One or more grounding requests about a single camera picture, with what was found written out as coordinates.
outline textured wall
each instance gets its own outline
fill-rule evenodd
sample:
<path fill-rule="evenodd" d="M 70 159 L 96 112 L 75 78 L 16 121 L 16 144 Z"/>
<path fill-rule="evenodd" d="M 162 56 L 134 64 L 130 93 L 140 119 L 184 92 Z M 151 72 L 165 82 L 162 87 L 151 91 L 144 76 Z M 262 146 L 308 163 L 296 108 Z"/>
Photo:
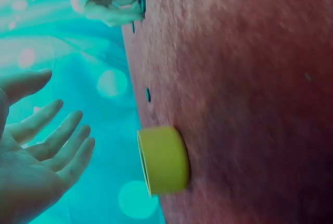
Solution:
<path fill-rule="evenodd" d="M 190 155 L 167 223 L 333 223 L 332 3 L 147 0 L 123 28 L 143 127 Z"/>

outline yellow cap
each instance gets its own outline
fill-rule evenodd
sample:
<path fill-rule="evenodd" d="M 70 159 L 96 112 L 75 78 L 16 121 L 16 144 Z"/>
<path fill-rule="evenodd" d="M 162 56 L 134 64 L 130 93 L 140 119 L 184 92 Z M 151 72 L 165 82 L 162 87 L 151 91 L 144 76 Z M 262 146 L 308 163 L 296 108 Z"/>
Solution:
<path fill-rule="evenodd" d="M 187 187 L 190 164 L 185 144 L 169 126 L 137 132 L 141 164 L 150 195 L 168 194 Z"/>

